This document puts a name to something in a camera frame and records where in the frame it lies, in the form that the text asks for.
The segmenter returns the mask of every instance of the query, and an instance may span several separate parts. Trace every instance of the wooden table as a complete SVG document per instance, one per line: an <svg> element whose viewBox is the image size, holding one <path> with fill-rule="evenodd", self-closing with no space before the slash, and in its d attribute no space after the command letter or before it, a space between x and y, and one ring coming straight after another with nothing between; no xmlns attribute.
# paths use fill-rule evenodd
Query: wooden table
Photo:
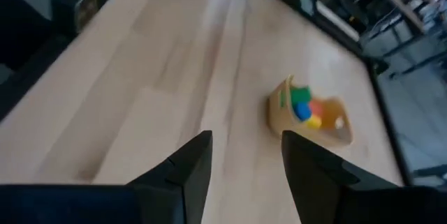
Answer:
<svg viewBox="0 0 447 224"><path fill-rule="evenodd" d="M401 183L365 67L278 0L109 0L2 121L0 182L124 184L210 129L203 223L297 223L264 115L289 74L343 100L331 151Z"/></svg>

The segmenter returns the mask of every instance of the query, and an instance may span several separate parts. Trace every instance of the red object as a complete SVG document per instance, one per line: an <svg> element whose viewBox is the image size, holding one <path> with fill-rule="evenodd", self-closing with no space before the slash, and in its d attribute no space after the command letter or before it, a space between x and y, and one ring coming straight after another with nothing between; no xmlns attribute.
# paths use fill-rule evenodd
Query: red object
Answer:
<svg viewBox="0 0 447 224"><path fill-rule="evenodd" d="M310 111L312 112L312 115L316 115L320 118L323 117L323 105L320 102L312 99L309 102L309 108Z"/></svg>

